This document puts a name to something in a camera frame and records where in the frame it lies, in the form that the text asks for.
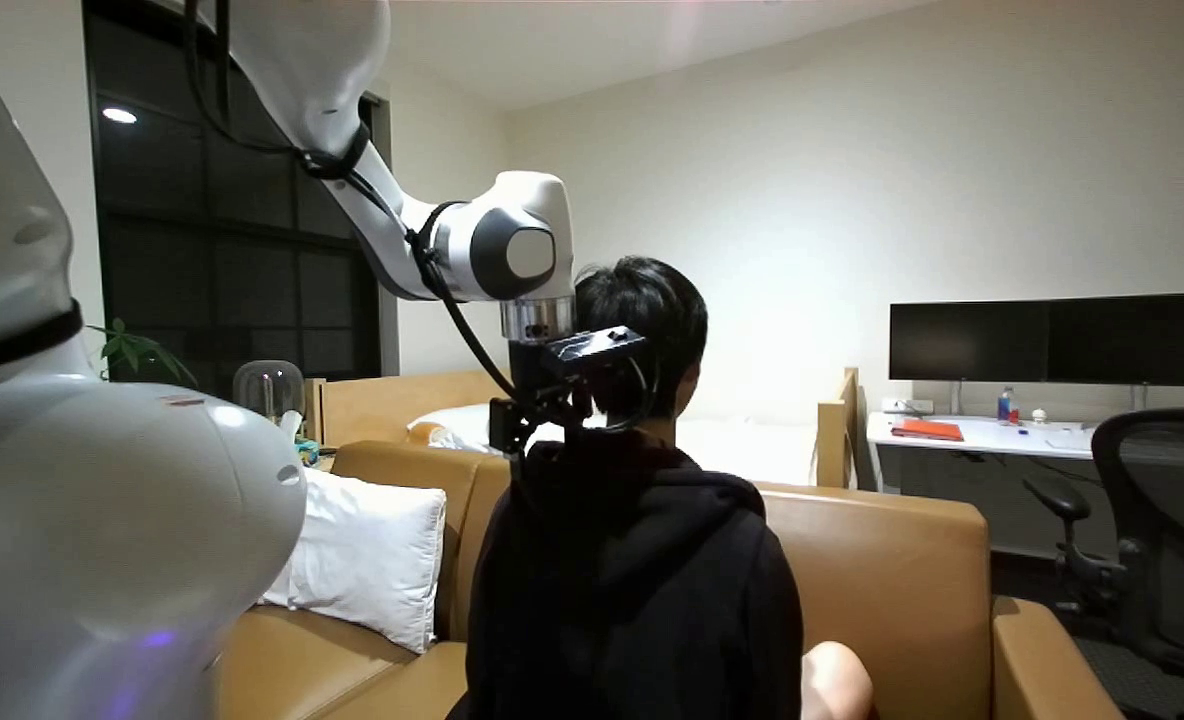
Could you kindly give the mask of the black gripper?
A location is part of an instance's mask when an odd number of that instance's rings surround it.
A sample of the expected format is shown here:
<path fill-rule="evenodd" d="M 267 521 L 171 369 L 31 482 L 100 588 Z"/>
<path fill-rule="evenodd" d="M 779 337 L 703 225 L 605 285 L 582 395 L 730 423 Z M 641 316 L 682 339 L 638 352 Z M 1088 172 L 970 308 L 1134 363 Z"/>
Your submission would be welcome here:
<path fill-rule="evenodd" d="M 591 415 L 591 378 L 608 363 L 590 333 L 511 344 L 511 392 L 488 404 L 488 445 L 519 456 L 540 423 L 582 429 Z"/>

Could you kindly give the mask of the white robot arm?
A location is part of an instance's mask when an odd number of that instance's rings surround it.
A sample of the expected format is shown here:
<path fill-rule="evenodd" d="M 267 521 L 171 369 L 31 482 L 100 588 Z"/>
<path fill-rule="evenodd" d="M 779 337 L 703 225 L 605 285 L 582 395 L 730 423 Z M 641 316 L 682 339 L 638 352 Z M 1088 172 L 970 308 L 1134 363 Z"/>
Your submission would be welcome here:
<path fill-rule="evenodd" d="M 567 327 L 567 196 L 505 172 L 476 201 L 400 189 L 359 125 L 389 0 L 185 0 L 408 299 L 493 299 L 511 349 Z M 0 102 L 0 720 L 207 720 L 214 663 L 283 568 L 306 475 L 287 433 L 82 349 L 72 225 Z"/>

